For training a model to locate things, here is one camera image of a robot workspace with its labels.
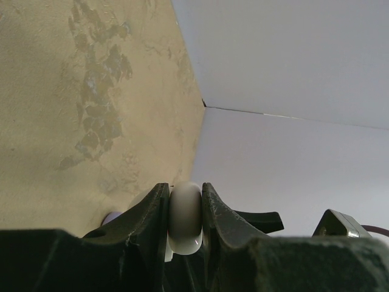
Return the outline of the purple earbud charging case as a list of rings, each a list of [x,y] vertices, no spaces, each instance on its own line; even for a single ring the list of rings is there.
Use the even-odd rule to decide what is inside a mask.
[[[122,214],[122,212],[118,212],[118,211],[110,212],[109,214],[107,214],[107,216],[105,216],[101,225],[103,226],[103,225],[111,222],[112,220],[115,220],[117,217],[121,216],[121,214]]]

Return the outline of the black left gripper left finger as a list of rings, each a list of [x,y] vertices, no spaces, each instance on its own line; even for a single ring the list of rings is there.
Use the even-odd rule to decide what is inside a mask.
[[[61,229],[1,231],[2,291],[162,291],[170,188],[79,238]]]

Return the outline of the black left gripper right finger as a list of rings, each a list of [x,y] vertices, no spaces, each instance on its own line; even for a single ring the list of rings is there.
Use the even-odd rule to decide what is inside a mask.
[[[388,246],[344,236],[271,237],[202,186],[210,291],[387,291]]]

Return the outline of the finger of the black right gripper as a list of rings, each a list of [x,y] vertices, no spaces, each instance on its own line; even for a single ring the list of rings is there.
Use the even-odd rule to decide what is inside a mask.
[[[284,224],[278,212],[250,213],[237,210],[235,212],[265,234],[284,230]]]

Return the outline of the white earbud charging case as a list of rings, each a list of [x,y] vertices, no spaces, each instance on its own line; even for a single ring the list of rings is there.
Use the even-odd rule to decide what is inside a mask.
[[[191,181],[181,181],[168,186],[167,226],[157,228],[157,238],[162,240],[164,262],[174,255],[190,256],[200,250],[203,241],[202,194],[200,187]]]

